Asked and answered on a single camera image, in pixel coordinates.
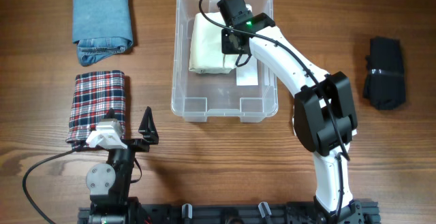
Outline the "cream white cloth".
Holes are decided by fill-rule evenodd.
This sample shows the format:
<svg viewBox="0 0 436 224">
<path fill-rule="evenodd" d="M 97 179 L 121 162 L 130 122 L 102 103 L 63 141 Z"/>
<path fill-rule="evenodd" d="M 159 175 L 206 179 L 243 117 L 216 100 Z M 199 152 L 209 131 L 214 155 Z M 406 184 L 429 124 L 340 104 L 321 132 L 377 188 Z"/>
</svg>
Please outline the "cream white cloth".
<svg viewBox="0 0 436 224">
<path fill-rule="evenodd" d="M 221 51 L 221 27 L 196 14 L 190 47 L 189 71 L 197 74 L 228 74 L 236 68 L 237 55 Z"/>
</svg>

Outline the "clear plastic storage container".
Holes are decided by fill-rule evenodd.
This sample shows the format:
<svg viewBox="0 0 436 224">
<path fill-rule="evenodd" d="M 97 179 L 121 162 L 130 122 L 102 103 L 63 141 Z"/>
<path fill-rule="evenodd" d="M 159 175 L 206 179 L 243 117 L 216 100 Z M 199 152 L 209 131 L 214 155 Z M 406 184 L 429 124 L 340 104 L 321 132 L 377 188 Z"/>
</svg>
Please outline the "clear plastic storage container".
<svg viewBox="0 0 436 224">
<path fill-rule="evenodd" d="M 273 15 L 273 0 L 245 0 L 254 14 Z M 209 117 L 238 117 L 258 123 L 274 116 L 279 108 L 277 79 L 263 63 L 258 64 L 258 85 L 237 86 L 236 69 L 228 74 L 197 74 L 189 71 L 193 24 L 196 14 L 218 12 L 217 0 L 176 0 L 174 65 L 171 108 L 189 122 Z"/>
</svg>

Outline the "black cloth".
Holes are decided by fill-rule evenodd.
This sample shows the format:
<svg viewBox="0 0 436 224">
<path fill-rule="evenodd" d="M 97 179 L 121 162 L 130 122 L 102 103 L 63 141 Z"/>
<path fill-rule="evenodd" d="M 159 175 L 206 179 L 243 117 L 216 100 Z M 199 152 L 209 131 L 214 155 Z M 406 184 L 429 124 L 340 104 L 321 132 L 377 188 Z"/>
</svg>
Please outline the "black cloth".
<svg viewBox="0 0 436 224">
<path fill-rule="evenodd" d="M 370 39 L 366 56 L 367 76 L 363 97 L 376 110 L 393 110 L 406 102 L 405 69 L 400 41 L 387 37 Z"/>
</svg>

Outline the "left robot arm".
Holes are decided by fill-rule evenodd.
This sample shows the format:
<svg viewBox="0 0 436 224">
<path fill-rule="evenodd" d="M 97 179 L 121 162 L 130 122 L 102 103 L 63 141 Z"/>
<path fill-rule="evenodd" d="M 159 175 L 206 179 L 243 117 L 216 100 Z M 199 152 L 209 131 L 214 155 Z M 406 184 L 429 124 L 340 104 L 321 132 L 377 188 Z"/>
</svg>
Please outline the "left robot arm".
<svg viewBox="0 0 436 224">
<path fill-rule="evenodd" d="M 78 212 L 79 223 L 151 223 L 150 214 L 137 197 L 129 196 L 134 167 L 139 163 L 136 153 L 147 153 L 151 145 L 159 143 L 159 136 L 150 107 L 144 111 L 138 132 L 139 139 L 123 139 L 123 128 L 109 109 L 96 124 L 86 143 L 90 149 L 108 151 L 105 163 L 94 165 L 87 173 L 86 185 L 90 191 L 91 205 Z"/>
</svg>

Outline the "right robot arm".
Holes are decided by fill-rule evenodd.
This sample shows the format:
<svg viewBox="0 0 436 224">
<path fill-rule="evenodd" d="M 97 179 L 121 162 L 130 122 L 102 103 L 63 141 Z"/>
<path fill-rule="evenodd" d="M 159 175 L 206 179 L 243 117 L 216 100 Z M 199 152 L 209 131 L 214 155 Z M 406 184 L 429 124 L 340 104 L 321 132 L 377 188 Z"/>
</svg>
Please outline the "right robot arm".
<svg viewBox="0 0 436 224">
<path fill-rule="evenodd" d="M 245 0 L 219 0 L 222 51 L 254 57 L 284 83 L 294 98 L 293 130 L 313 154 L 318 223 L 340 223 L 354 213 L 348 185 L 349 144 L 357 116 L 348 77 L 329 74 L 289 43 L 267 14 L 253 15 Z"/>
</svg>

